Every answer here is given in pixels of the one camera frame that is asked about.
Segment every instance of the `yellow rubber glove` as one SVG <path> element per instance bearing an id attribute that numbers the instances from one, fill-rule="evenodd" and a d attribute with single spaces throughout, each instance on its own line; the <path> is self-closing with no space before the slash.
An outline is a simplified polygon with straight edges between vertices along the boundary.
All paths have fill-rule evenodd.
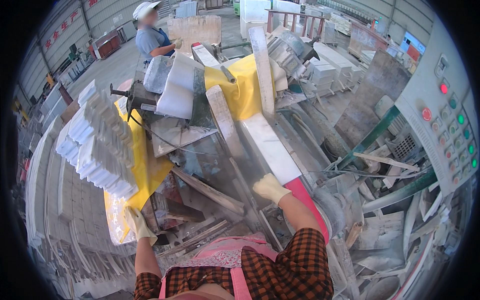
<path id="1" fill-rule="evenodd" d="M 272 173 L 268 173 L 257 181 L 253 185 L 253 190 L 260 196 L 272 200 L 277 205 L 283 196 L 292 192 L 284 188 Z"/>
<path id="2" fill-rule="evenodd" d="M 150 245 L 155 244 L 158 239 L 156 235 L 148 228 L 147 222 L 145 222 L 144 216 L 138 208 L 135 210 L 131 206 L 125 207 L 123 210 L 125 213 L 125 221 L 130 227 L 131 230 L 135 231 L 135 236 L 137 240 L 140 238 L 148 237 L 150 240 Z"/>
<path id="3" fill-rule="evenodd" d="M 181 48 L 181 44 L 182 44 L 182 39 L 181 38 L 177 38 L 176 40 L 174 40 L 172 42 L 172 44 L 175 44 L 175 49 L 180 49 Z"/>

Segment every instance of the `gray shirt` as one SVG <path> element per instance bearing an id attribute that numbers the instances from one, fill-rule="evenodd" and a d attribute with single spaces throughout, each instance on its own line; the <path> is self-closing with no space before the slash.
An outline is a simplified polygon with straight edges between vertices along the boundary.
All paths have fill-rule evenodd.
<path id="1" fill-rule="evenodd" d="M 153 56 L 150 55 L 150 52 L 163 45 L 165 37 L 156 31 L 153 28 L 149 29 L 139 29 L 137 31 L 137 37 L 135 38 L 135 44 L 137 45 L 138 51 L 141 55 L 147 60 L 151 60 Z"/>

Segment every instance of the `blue apron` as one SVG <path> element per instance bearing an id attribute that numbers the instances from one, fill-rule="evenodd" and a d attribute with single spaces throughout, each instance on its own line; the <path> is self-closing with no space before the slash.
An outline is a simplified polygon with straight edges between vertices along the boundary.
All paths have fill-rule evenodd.
<path id="1" fill-rule="evenodd" d="M 165 38 L 165 40 L 163 41 L 163 44 L 162 44 L 162 47 L 165 47 L 165 46 L 170 46 L 172 43 L 170 43 L 170 40 L 168 39 L 168 36 L 165 32 L 163 32 L 162 28 L 160 28 L 158 30 L 158 33 L 160 33 L 161 35 L 163 35 L 163 37 Z M 173 53 L 175 53 L 175 50 L 172 50 L 170 51 L 169 53 L 165 54 L 164 56 L 168 56 L 170 57 Z"/>
<path id="2" fill-rule="evenodd" d="M 168 39 L 168 36 L 167 34 L 162 30 L 162 28 L 160 29 L 156 29 L 154 27 L 152 27 L 153 30 L 157 31 L 158 33 L 160 33 L 161 35 L 163 35 L 163 37 L 165 38 L 164 41 L 163 41 L 163 44 L 161 45 L 161 47 L 165 47 L 165 46 L 170 46 L 172 43 L 170 42 L 170 40 Z M 167 56 L 167 57 L 170 57 L 172 56 L 172 54 L 175 53 L 175 50 L 172 50 L 170 51 L 169 53 L 166 53 L 164 56 Z M 144 61 L 144 69 L 146 67 L 148 67 L 148 64 L 151 62 L 152 60 L 145 60 Z"/>

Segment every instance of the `plaid shirt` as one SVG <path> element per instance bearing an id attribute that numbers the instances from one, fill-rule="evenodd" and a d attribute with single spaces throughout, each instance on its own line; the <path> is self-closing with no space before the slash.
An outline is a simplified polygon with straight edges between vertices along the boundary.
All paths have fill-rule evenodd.
<path id="1" fill-rule="evenodd" d="M 302 228 L 273 262 L 250 250 L 242 250 L 241 264 L 252 299 L 331 299 L 333 284 L 323 235 Z M 216 283 L 230 294 L 230 270 L 223 267 L 173 268 L 167 276 L 167 297 Z M 161 280 L 152 273 L 137 276 L 135 299 L 158 298 Z"/>

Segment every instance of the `red indicator light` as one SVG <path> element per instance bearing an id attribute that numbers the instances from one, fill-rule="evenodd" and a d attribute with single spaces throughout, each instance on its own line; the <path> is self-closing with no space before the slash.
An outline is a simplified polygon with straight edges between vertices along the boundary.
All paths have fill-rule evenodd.
<path id="1" fill-rule="evenodd" d="M 448 88 L 447 88 L 446 84 L 441 84 L 440 85 L 440 90 L 442 91 L 442 93 L 446 94 L 448 92 Z"/>

